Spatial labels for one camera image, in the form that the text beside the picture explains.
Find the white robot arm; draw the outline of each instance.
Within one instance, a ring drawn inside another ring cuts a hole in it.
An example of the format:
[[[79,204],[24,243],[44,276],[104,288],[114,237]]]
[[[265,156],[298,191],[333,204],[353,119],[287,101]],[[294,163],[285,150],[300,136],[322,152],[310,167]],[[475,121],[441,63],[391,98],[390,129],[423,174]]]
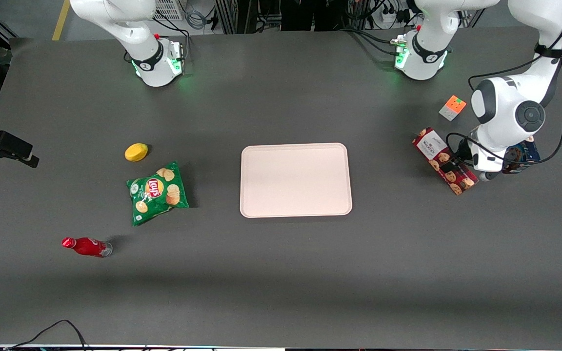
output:
[[[399,36],[392,44],[406,42],[399,49],[394,67],[409,78],[426,80],[442,68],[446,48],[459,28],[455,11],[484,9],[500,0],[416,0],[415,5],[424,13],[419,31],[413,30]]]
[[[118,39],[145,84],[165,86],[181,74],[181,45],[157,38],[143,22],[153,18],[156,0],[71,0],[71,7]]]
[[[472,94],[471,106],[481,125],[471,131],[475,142],[468,141],[467,146],[474,168],[491,173],[502,170],[508,147],[542,127],[544,107],[554,95],[562,66],[562,0],[509,0],[508,4],[517,20],[538,29],[540,35],[535,60],[526,72],[484,79]]]

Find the table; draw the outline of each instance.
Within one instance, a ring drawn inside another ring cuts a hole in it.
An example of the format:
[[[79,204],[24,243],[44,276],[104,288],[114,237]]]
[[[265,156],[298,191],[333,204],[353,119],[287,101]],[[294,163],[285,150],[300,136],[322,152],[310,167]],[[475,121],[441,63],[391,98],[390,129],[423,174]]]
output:
[[[0,129],[40,165],[0,161],[0,343],[69,318],[91,344],[562,350],[562,150],[457,197],[411,144],[426,126],[470,131],[470,107],[453,122],[438,110],[535,40],[461,30],[443,71],[415,82],[348,33],[201,36],[158,89],[115,40],[14,42]],[[561,101],[562,82],[544,155]],[[153,151],[132,164],[134,142]],[[241,150],[303,142],[346,145],[352,212],[243,218]],[[125,181],[173,160],[194,208],[131,227]],[[65,236],[115,254],[78,256]]]

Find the chip bag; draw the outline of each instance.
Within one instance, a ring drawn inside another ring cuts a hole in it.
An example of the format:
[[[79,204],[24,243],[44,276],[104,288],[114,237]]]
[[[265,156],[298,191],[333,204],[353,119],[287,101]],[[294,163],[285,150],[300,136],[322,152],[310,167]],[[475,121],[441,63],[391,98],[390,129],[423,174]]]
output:
[[[174,207],[187,208],[188,200],[183,191],[183,182],[177,162],[160,168],[148,178],[127,181],[129,195],[134,204],[132,225],[140,225]]]

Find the yellow lemon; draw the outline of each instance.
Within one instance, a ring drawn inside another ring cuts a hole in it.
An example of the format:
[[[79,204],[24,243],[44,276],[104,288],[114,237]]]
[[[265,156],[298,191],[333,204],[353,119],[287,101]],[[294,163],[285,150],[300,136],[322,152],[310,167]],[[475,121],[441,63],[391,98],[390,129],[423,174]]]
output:
[[[146,144],[142,144],[139,142],[130,147],[127,147],[127,150],[125,150],[125,158],[131,162],[138,162],[139,160],[147,156],[148,151],[149,147],[146,146]]]

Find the coca-cola bottle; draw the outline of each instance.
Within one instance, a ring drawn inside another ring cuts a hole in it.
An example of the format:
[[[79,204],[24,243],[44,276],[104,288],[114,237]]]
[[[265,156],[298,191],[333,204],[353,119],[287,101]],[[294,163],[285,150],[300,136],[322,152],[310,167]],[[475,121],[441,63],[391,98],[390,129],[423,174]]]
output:
[[[75,250],[76,253],[94,257],[108,257],[112,253],[112,244],[93,238],[70,238],[62,240],[62,246]]]

